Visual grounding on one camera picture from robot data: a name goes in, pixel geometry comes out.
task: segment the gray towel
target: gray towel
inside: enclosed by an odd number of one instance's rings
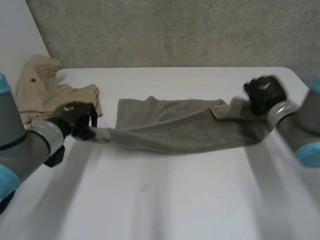
[[[202,153],[253,145],[271,131],[246,100],[120,99],[115,128],[96,128],[93,142],[170,154]]]

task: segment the table surface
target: table surface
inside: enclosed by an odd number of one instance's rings
[[[300,104],[307,87],[283,67],[63,69],[72,87],[96,84],[114,127],[121,98],[224,99],[276,75]],[[163,155],[66,139],[62,164],[41,166],[0,218],[2,240],[320,239],[320,171],[297,163],[276,131],[261,144]]]

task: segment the beige pants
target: beige pants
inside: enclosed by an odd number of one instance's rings
[[[56,79],[60,62],[43,55],[34,55],[25,65],[17,87],[16,104],[24,124],[48,118],[60,105],[71,102],[93,103],[102,115],[99,89],[90,84],[83,88],[60,85]]]

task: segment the black cable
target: black cable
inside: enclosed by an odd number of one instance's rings
[[[4,199],[2,199],[2,201],[0,202],[0,215],[6,210],[6,208],[8,207],[10,201],[12,200],[12,198],[14,197],[16,191],[13,191],[12,193],[9,194],[9,196],[5,197]]]

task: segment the white wall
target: white wall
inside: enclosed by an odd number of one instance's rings
[[[34,54],[49,56],[25,0],[0,0],[0,72],[14,93]]]

